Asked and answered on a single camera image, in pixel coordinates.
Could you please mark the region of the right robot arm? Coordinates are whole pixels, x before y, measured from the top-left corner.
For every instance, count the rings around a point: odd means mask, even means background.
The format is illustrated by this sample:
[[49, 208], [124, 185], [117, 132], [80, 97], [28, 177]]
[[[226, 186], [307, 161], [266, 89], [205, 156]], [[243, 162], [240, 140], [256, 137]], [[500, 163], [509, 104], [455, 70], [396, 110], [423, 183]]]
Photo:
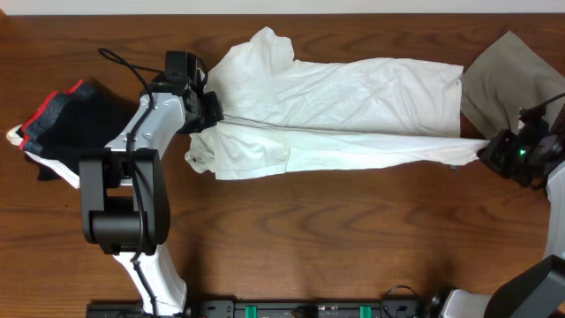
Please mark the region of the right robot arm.
[[501, 177], [545, 192], [549, 215], [544, 253], [491, 295], [451, 289], [436, 316], [550, 317], [564, 303], [564, 130], [551, 129], [543, 119], [524, 120], [518, 132], [498, 132], [478, 158]]

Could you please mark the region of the white t-shirt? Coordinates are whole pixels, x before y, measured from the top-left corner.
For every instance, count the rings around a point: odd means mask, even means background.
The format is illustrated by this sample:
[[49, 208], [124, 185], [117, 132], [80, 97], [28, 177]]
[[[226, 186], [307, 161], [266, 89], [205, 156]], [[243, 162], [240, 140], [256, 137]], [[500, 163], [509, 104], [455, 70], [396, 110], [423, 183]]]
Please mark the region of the white t-shirt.
[[461, 135], [462, 73], [409, 58], [300, 61], [289, 38], [263, 28], [209, 72], [224, 118], [192, 135], [185, 160], [220, 180], [464, 165], [486, 142]]

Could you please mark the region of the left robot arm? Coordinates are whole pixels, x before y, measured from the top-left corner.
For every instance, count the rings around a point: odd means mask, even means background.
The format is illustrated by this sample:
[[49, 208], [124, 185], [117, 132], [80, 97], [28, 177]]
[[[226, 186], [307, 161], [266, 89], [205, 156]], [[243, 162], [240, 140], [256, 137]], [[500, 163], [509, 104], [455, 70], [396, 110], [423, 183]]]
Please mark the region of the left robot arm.
[[166, 240], [170, 202], [162, 156], [177, 133], [200, 133], [223, 119], [214, 91], [185, 83], [153, 83], [118, 136], [79, 161], [86, 240], [127, 271], [139, 303], [93, 303], [88, 317], [187, 317], [188, 287]]

